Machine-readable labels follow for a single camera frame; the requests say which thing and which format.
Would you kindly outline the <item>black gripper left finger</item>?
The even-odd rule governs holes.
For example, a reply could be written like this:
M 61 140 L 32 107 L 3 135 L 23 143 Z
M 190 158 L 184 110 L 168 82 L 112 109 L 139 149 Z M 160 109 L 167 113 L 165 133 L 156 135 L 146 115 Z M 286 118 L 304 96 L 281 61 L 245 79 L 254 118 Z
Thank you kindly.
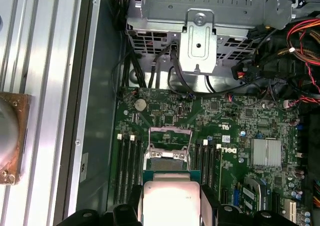
M 134 185 L 128 202 L 112 211 L 99 214 L 93 209 L 81 209 L 58 223 L 59 226 L 141 226 L 143 187 Z

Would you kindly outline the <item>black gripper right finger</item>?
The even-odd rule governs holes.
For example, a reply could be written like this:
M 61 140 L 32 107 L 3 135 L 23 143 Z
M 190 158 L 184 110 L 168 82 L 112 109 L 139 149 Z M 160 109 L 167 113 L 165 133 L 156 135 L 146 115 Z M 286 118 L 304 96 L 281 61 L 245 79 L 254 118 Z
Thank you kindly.
M 249 216 L 238 207 L 221 204 L 208 185 L 200 186 L 202 226 L 281 226 L 283 220 L 271 211 L 262 210 Z

